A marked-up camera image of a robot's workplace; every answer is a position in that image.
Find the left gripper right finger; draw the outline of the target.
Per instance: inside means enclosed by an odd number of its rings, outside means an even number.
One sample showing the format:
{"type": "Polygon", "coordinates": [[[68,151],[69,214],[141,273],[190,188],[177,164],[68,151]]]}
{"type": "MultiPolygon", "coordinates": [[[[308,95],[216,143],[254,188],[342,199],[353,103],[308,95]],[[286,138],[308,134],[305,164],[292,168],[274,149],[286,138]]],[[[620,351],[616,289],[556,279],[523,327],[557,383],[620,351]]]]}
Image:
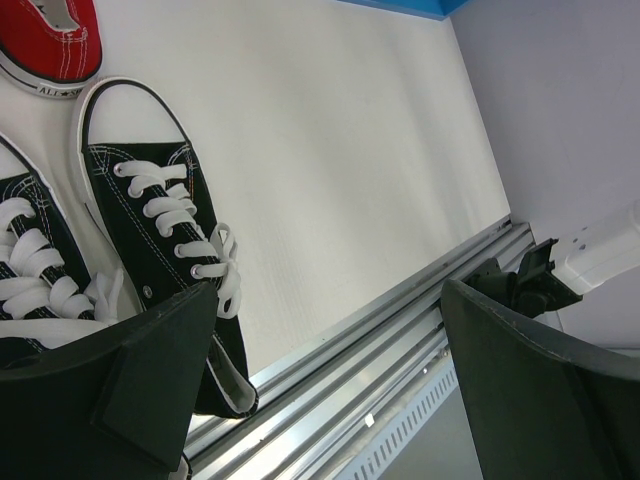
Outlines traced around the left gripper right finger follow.
{"type": "Polygon", "coordinates": [[[448,280],[441,313],[486,479],[636,479],[639,361],[448,280]]]}

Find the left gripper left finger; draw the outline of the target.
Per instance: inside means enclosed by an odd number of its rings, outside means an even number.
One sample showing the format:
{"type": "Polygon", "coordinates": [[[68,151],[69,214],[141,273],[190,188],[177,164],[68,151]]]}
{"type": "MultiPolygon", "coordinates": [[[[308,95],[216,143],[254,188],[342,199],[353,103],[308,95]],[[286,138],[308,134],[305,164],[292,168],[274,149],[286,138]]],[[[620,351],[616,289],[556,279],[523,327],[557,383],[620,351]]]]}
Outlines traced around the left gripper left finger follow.
{"type": "Polygon", "coordinates": [[[1,372],[4,479],[166,479],[179,469],[218,298],[199,284],[1,372]]]}

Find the black sneaker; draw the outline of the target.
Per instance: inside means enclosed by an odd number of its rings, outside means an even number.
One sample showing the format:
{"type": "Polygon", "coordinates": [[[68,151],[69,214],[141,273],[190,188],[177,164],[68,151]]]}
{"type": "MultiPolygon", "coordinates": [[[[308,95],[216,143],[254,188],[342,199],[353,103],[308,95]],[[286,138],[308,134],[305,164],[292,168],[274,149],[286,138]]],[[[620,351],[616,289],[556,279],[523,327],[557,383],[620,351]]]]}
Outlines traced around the black sneaker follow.
{"type": "Polygon", "coordinates": [[[111,76],[78,97],[71,130],[78,196],[111,244],[141,307],[215,286],[215,328],[195,413],[243,419],[258,408],[238,318],[238,243],[219,221],[195,148],[150,86],[111,76]]]}
{"type": "Polygon", "coordinates": [[[1,139],[1,365],[117,323],[124,273],[91,275],[51,185],[1,139]]]}

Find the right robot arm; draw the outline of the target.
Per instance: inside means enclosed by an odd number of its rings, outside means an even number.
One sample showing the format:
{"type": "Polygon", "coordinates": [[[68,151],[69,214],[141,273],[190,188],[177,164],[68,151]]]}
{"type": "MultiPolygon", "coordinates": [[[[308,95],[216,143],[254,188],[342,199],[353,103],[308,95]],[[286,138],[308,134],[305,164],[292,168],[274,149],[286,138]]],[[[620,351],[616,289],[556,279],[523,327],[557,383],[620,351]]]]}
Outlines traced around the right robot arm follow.
{"type": "Polygon", "coordinates": [[[582,301],[586,293],[638,266],[639,202],[634,201],[579,231],[535,246],[515,272],[502,270],[491,258],[465,283],[536,318],[582,301]]]}

